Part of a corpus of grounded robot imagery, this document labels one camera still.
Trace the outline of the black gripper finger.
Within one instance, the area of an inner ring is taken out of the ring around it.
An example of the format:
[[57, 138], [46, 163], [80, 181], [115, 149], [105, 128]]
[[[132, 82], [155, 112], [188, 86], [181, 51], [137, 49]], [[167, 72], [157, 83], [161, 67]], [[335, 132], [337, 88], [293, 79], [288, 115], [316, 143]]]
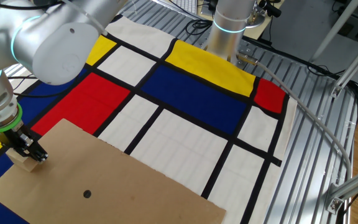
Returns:
[[38, 163], [43, 163], [48, 158], [48, 154], [43, 147], [37, 141], [33, 140], [29, 134], [25, 133], [19, 136], [17, 152], [23, 157], [31, 157]]

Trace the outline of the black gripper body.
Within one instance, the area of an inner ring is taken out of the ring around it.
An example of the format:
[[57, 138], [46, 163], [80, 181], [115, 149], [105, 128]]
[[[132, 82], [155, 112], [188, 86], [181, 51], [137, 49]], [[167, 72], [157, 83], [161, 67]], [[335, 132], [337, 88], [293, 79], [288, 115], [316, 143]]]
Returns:
[[23, 124], [18, 124], [16, 127], [0, 133], [0, 143], [10, 148], [23, 148], [25, 146], [21, 139], [23, 126]]

